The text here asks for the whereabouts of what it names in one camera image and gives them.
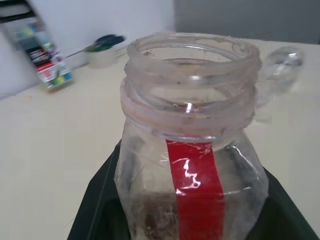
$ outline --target black container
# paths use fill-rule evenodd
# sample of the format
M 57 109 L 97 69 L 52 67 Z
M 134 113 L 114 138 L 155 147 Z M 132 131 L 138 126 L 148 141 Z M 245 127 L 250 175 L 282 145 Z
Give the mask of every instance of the black container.
M 68 240 L 130 240 L 116 185 L 120 142 L 90 181 Z M 319 240 L 278 180 L 267 170 L 269 197 L 247 240 Z

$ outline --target red strip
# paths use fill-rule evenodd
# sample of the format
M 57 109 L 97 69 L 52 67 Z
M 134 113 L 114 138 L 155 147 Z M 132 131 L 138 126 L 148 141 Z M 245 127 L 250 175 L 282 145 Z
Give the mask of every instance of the red strip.
M 176 193 L 179 239 L 221 240 L 225 200 L 212 143 L 166 141 Z

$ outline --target white table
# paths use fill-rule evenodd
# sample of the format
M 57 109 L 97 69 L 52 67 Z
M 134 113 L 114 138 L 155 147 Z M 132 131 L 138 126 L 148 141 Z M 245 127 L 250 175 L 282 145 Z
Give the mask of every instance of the white table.
M 262 56 L 288 43 L 255 41 Z M 290 93 L 271 104 L 272 122 L 246 130 L 262 164 L 320 235 L 320 46 L 290 43 L 307 59 Z M 120 82 L 128 57 L 74 71 L 55 93 L 39 85 L 0 101 L 0 239 L 66 239 L 87 185 L 122 136 Z

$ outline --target white wall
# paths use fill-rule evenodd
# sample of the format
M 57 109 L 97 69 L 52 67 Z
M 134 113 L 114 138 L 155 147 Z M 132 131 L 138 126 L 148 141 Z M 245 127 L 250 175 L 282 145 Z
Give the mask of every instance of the white wall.
M 64 56 L 107 34 L 128 44 L 154 32 L 174 30 L 173 0 L 32 0 Z M 12 95 L 39 82 L 28 62 L 0 33 L 0 95 Z

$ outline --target clear plastic bottle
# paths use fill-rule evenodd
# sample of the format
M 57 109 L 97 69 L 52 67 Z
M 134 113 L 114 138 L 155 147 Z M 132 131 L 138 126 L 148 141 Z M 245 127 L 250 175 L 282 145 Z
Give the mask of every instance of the clear plastic bottle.
M 268 179 L 243 129 L 258 49 L 231 37 L 158 33 L 128 47 L 115 183 L 131 238 L 244 240 Z

